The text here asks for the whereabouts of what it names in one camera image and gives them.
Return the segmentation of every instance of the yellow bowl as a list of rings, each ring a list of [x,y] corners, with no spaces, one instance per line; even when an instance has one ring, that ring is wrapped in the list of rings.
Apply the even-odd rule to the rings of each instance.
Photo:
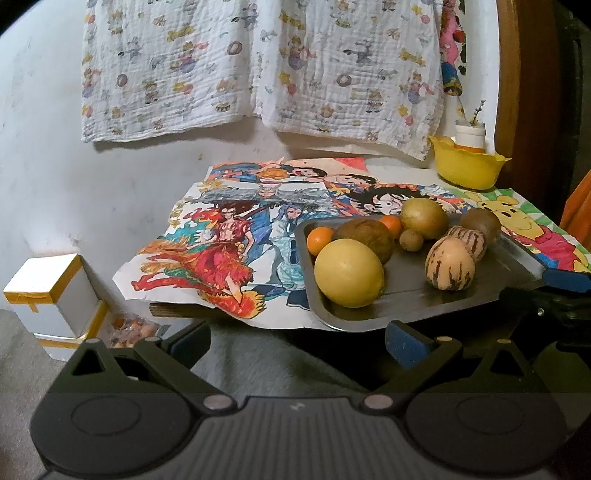
[[[447,181],[467,189],[488,190],[495,185],[501,168],[510,158],[495,153],[472,153],[458,150],[449,137],[429,136],[435,149],[437,173]]]

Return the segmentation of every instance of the white container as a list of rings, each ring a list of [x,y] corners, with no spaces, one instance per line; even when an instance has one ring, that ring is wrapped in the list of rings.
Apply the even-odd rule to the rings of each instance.
[[[68,338],[82,334],[98,302],[77,254],[30,258],[4,295],[29,332]]]
[[[69,338],[36,333],[35,338],[51,358],[65,362],[72,357],[74,351],[87,338],[100,338],[108,347],[112,322],[113,317],[107,303],[104,300],[99,300],[95,305],[92,317],[87,319],[84,331],[79,337]]]
[[[486,146],[486,128],[484,124],[470,125],[463,120],[456,121],[456,146],[467,147],[474,153],[484,153]]]

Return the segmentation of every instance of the silver screw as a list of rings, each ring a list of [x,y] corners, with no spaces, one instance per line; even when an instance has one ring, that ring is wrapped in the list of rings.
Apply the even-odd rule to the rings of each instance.
[[[203,399],[203,405],[209,410],[225,410],[232,406],[232,399],[227,395],[209,395]]]
[[[372,410],[386,410],[386,408],[390,408],[394,405],[394,400],[387,395],[377,393],[365,397],[363,403],[367,408],[371,408]]]

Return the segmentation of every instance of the tray rim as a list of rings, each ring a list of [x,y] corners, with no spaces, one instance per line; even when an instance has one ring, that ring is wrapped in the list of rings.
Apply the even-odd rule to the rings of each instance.
[[[450,218],[458,218],[461,216],[459,213],[454,213],[452,215],[448,215]],[[310,258],[310,253],[308,252],[307,245],[306,245],[306,236],[304,234],[304,229],[307,225],[311,223],[323,223],[323,222],[330,222],[334,220],[352,220],[355,218],[370,218],[370,219],[379,219],[382,218],[383,215],[367,215],[367,216],[359,216],[359,217],[324,217],[324,218],[313,218],[309,220],[305,220],[300,223],[295,228],[295,244],[297,247],[298,255],[300,257],[300,265],[302,269],[302,273],[304,276],[304,283],[306,285],[306,294],[308,296],[308,303],[310,306],[310,312],[316,316],[322,323],[326,326],[330,327],[333,330],[337,330],[340,332],[353,332],[353,333],[361,333],[361,332],[370,332],[372,330],[379,330],[385,328],[391,321],[393,320],[400,320],[404,323],[412,323],[418,320],[436,317],[443,313],[450,313],[449,307],[447,303],[440,304],[434,307],[429,308],[429,315],[428,316],[419,316],[418,318],[411,318],[408,320],[409,314],[405,314],[405,319],[398,318],[396,316],[391,317],[379,317],[376,319],[368,319],[368,320],[343,320],[338,318],[337,316],[330,313],[325,308],[322,308],[319,312],[319,308],[316,307],[318,303],[322,303],[322,292],[318,288],[316,284],[316,280],[314,278],[314,267],[312,265],[312,260]],[[524,265],[521,261],[516,259],[527,271],[529,271],[534,278],[530,281],[525,281],[514,285],[514,287],[523,288],[525,290],[533,290],[535,288],[539,288],[543,285],[543,281],[541,279],[542,273],[547,270],[547,267],[540,262],[526,247],[521,245],[515,239],[511,238],[511,236],[507,235],[505,232],[501,231],[499,233],[499,242],[508,242],[514,248],[518,247],[521,252],[527,253],[528,261],[531,265],[536,265],[539,268],[539,275],[533,273],[530,268]],[[495,301],[495,299],[490,299],[489,301],[482,302],[481,300],[474,299],[473,297],[469,297],[466,299],[461,299],[455,302],[456,305],[461,305],[460,308],[453,309],[451,312],[457,312],[459,310],[468,309],[471,307],[476,307],[478,305],[484,305],[486,303],[490,303]],[[417,309],[414,312],[420,312],[424,309]]]

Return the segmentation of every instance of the striped fruit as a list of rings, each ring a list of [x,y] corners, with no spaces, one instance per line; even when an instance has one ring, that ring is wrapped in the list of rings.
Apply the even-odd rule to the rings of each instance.
[[[486,236],[484,233],[478,230],[469,230],[460,225],[454,225],[447,231],[446,235],[459,238],[464,242],[474,262],[479,262],[484,257],[486,252]]]
[[[474,279],[476,264],[464,242],[444,236],[429,250],[425,262],[428,282],[439,290],[464,290]]]

